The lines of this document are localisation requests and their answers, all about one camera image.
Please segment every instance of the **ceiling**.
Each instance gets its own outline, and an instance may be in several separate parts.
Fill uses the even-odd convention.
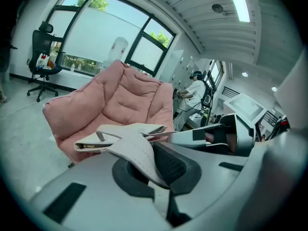
[[[242,75],[243,72],[246,72],[248,77],[244,77]],[[274,86],[278,87],[275,78],[269,76],[267,73],[259,71],[258,69],[250,68],[247,70],[244,67],[233,65],[232,77],[235,80],[240,79],[241,81],[247,82],[270,95],[274,94],[271,88]]]
[[[203,57],[232,62],[233,68],[258,78],[264,75],[276,85],[303,49],[297,28],[279,0],[246,0],[250,23],[239,21],[232,0],[156,1],[181,17],[185,32],[199,50],[201,45]],[[228,15],[215,13],[214,3]]]

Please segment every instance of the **headphones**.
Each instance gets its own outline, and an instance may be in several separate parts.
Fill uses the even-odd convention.
[[[198,76],[198,75],[202,76],[202,74],[195,73],[195,74],[193,74],[193,75],[189,76],[189,79],[193,79],[195,76]]]

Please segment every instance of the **cable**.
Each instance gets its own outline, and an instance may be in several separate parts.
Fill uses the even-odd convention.
[[[24,109],[24,108],[27,108],[27,107],[30,106],[30,105],[39,104],[40,102],[30,103],[30,104],[28,104],[28,105],[26,105],[26,106],[24,106],[24,107],[22,107],[22,108],[20,108],[20,109],[18,109],[18,110],[14,110],[14,111],[12,111],[12,112],[10,112],[10,113],[7,113],[7,114],[5,114],[5,115],[0,115],[0,117],[4,117],[4,116],[11,115],[11,114],[13,114],[13,113],[15,113],[15,112],[17,112],[17,111],[20,111],[20,110],[22,110],[22,109]]]
[[[178,108],[178,109],[181,110],[181,111],[187,112],[187,111],[192,110],[193,108],[191,108],[191,109],[189,109],[189,110],[181,110],[180,108]]]
[[[197,113],[198,116],[200,115],[201,111],[202,111],[202,110],[200,110],[200,112]],[[196,113],[195,113],[195,114],[196,114]],[[195,114],[193,114],[193,115],[195,115]],[[195,116],[193,116],[193,115],[192,115],[193,118],[199,118],[199,117],[195,117]],[[203,115],[202,115],[200,118],[202,118],[202,117],[203,117]]]

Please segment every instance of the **chair headrest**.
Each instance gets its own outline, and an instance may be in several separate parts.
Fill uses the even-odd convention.
[[[51,24],[48,24],[46,21],[43,21],[38,29],[42,32],[45,32],[45,33],[52,33],[53,32],[53,26]]]

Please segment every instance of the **white shirt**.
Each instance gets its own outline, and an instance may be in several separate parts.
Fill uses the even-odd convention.
[[[188,91],[187,95],[193,95],[193,97],[189,99],[187,105],[191,108],[201,110],[201,99],[205,93],[205,84],[201,80],[196,80],[186,90]]]

